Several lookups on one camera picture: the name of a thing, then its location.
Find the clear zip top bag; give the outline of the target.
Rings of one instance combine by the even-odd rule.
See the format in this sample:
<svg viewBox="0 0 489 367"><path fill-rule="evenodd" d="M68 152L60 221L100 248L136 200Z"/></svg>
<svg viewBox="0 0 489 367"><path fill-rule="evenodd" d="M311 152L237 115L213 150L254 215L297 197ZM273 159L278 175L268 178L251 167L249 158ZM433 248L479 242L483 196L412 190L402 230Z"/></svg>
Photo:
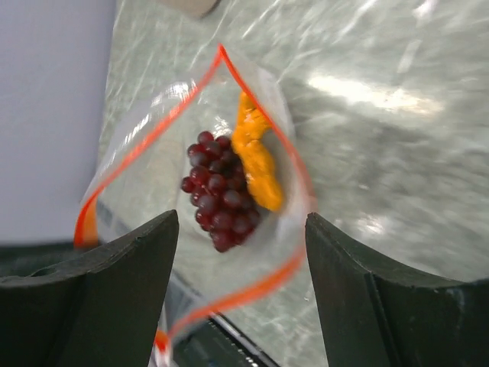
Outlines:
<svg viewBox="0 0 489 367"><path fill-rule="evenodd" d="M129 233L117 209L176 211L150 365L174 365L177 343L204 319L272 294L301 268L314 195L294 139L274 76L223 45L114 131L83 197L74 245Z"/></svg>

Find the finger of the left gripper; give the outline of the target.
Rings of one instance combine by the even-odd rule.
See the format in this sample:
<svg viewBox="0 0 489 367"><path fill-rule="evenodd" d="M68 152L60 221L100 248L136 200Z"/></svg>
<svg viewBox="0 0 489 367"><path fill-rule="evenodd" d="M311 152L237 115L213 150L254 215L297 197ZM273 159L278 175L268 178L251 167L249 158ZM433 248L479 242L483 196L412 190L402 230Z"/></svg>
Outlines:
<svg viewBox="0 0 489 367"><path fill-rule="evenodd" d="M72 242L1 247L1 279L65 279L91 271L86 250Z"/></svg>

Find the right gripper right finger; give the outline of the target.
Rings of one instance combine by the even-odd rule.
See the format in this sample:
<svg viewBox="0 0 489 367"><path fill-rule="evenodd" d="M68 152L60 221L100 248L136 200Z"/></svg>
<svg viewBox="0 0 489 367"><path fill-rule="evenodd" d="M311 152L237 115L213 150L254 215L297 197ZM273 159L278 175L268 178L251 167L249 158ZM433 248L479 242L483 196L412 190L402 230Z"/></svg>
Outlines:
<svg viewBox="0 0 489 367"><path fill-rule="evenodd" d="M306 250L331 366L486 366L488 281L402 264L318 213Z"/></svg>

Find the purple grape bunch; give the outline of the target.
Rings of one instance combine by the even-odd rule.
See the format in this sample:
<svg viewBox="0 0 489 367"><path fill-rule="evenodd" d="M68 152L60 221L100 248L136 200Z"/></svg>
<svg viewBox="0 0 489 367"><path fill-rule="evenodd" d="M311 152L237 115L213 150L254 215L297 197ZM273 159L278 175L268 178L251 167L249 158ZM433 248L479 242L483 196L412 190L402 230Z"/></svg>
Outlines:
<svg viewBox="0 0 489 367"><path fill-rule="evenodd" d="M248 192L241 159L226 135L200 132L187 148L189 174L180 189L196 208L195 220L224 253L238 245L261 223L258 205Z"/></svg>

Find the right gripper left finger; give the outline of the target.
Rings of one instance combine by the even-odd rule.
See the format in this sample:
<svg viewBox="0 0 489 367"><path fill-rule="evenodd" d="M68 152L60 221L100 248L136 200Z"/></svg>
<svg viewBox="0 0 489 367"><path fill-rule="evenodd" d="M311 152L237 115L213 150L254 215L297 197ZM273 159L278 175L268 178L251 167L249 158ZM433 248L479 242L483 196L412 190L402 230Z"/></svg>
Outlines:
<svg viewBox="0 0 489 367"><path fill-rule="evenodd" d="M1 279L1 364L146 366L178 234L169 210L86 250L85 275Z"/></svg>

